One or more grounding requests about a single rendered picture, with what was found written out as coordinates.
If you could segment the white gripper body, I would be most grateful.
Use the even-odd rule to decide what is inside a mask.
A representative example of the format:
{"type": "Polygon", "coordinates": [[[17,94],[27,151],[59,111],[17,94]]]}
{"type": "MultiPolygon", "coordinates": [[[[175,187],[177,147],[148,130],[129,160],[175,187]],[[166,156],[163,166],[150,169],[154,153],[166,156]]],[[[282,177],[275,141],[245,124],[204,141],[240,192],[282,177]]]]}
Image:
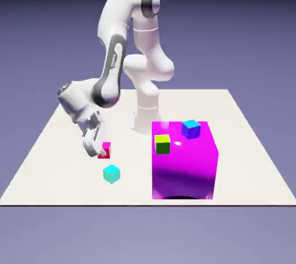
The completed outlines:
{"type": "Polygon", "coordinates": [[[106,141],[106,125],[101,123],[95,129],[87,129],[83,136],[83,147],[90,157],[98,156],[102,151],[102,144],[106,141]]]}

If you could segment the small cyan cube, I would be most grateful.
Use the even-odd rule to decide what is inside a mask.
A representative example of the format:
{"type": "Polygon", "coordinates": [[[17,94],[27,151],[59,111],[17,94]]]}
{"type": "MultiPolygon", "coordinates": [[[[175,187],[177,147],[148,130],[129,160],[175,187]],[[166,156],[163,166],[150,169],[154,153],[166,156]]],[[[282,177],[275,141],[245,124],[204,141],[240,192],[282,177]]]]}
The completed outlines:
{"type": "Polygon", "coordinates": [[[111,164],[103,169],[103,178],[110,184],[115,183],[120,179],[120,169],[111,164]]]}

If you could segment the large magenta box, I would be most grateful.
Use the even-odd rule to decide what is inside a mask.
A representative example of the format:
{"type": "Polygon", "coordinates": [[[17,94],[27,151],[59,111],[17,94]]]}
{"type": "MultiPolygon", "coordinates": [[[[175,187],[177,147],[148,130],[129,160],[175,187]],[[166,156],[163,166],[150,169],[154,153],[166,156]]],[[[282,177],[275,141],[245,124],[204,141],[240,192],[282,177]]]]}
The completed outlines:
{"type": "Polygon", "coordinates": [[[198,138],[182,135],[182,122],[153,122],[152,133],[152,198],[212,199],[219,152],[208,122],[198,121],[198,138]],[[154,136],[169,134],[170,154],[156,155],[154,136]]]}

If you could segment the small green cube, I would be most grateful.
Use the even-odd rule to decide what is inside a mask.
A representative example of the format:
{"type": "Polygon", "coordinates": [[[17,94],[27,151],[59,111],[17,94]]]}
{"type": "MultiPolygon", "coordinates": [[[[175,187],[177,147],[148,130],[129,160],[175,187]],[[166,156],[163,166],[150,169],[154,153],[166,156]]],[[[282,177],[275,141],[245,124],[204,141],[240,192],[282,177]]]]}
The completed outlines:
{"type": "Polygon", "coordinates": [[[154,136],[154,147],[156,155],[170,154],[171,139],[169,134],[161,134],[154,136]]]}

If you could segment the small blue cube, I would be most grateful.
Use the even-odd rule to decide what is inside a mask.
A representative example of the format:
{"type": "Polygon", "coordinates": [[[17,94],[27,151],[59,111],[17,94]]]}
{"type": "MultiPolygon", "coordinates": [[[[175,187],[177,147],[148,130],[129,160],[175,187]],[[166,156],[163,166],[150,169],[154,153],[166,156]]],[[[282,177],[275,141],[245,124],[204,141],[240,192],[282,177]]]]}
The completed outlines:
{"type": "Polygon", "coordinates": [[[201,132],[201,125],[195,120],[182,122],[182,135],[188,140],[198,138],[201,132]]]}

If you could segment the small red cube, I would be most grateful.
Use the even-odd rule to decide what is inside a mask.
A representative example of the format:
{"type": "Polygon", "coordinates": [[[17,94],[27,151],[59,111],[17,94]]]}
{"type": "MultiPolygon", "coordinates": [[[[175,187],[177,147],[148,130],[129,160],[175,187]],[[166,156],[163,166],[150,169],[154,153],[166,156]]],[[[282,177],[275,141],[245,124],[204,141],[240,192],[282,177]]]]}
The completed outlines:
{"type": "Polygon", "coordinates": [[[98,155],[99,159],[109,159],[110,158],[110,151],[111,151],[111,142],[103,142],[102,149],[106,151],[106,156],[98,155]]]}

